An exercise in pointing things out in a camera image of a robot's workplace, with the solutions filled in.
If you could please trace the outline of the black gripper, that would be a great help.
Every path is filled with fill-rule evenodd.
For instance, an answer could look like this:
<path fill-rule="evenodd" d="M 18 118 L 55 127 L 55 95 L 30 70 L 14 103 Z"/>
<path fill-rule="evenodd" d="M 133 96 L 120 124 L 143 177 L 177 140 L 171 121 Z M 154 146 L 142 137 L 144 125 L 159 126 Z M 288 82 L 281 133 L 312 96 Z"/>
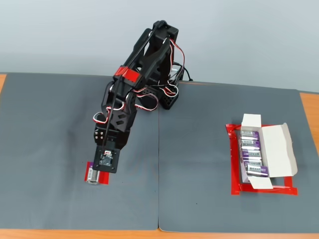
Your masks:
<path fill-rule="evenodd" d="M 94 141 L 98 146 L 103 146 L 105 150 L 121 150 L 128 141 L 130 130 L 122 132 L 112 125 L 106 131 L 106 124 L 96 124 L 94 131 Z"/>

